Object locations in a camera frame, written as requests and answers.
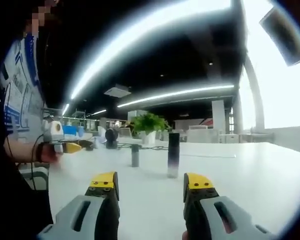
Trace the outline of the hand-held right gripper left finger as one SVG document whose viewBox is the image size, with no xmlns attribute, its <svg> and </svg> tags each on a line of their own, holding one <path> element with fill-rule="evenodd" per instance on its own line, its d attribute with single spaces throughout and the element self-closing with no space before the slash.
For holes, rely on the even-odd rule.
<svg viewBox="0 0 300 240">
<path fill-rule="evenodd" d="M 116 171 L 93 177 L 84 195 L 76 196 L 47 225 L 39 240 L 116 240 L 120 207 Z"/>
</svg>

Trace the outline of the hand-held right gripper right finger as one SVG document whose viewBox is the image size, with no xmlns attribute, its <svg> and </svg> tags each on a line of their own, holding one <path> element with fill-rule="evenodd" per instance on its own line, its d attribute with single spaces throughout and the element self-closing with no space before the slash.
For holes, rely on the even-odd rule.
<svg viewBox="0 0 300 240">
<path fill-rule="evenodd" d="M 271 240 L 272 233 L 253 224 L 249 213 L 220 196 L 205 176 L 187 172 L 183 217 L 188 240 Z"/>
</svg>

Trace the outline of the person's left hand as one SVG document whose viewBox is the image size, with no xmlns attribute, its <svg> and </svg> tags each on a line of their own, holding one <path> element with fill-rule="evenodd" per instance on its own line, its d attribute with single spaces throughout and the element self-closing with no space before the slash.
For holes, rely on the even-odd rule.
<svg viewBox="0 0 300 240">
<path fill-rule="evenodd" d="M 60 160 L 62 155 L 62 153 L 55 151 L 52 144 L 45 143 L 42 147 L 41 160 L 44 163 L 54 164 Z"/>
</svg>

